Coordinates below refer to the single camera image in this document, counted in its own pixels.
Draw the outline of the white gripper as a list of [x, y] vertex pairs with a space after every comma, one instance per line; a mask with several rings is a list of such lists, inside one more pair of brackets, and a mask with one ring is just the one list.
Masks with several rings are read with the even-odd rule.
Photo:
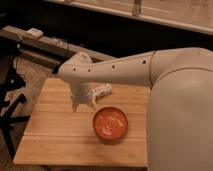
[[70, 85], [72, 109], [73, 112], [77, 112], [78, 105], [88, 104], [94, 110], [97, 105], [93, 100], [92, 90], [89, 83], [75, 83]]

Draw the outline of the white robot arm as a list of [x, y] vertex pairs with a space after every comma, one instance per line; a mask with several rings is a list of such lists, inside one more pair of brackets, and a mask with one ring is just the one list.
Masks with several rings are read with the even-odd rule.
[[91, 82], [149, 87], [149, 171], [213, 171], [213, 51], [159, 50], [99, 63], [78, 52], [57, 75], [74, 106], [92, 100]]

